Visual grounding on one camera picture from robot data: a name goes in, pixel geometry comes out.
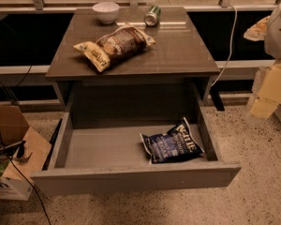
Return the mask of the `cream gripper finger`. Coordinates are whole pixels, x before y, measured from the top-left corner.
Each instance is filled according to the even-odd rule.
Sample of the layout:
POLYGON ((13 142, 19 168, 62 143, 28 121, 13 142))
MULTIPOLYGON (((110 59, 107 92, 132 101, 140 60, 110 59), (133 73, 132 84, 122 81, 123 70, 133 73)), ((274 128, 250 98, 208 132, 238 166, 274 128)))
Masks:
POLYGON ((257 119, 269 118, 281 104, 281 61, 265 70, 265 77, 254 98, 249 114, 257 119))
POLYGON ((244 32, 244 38, 251 41, 264 40, 270 17, 264 17, 244 32))

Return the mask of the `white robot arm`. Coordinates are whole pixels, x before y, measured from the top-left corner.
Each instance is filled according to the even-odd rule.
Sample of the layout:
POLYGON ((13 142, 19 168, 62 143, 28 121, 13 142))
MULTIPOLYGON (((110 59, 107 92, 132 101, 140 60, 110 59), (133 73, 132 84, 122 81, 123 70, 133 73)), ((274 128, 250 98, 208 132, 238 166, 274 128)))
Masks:
POLYGON ((281 104, 281 2, 270 16, 267 16, 244 33, 244 38, 264 41, 264 50, 275 59, 265 71, 265 77, 255 94, 249 114, 257 119, 270 117, 281 104))

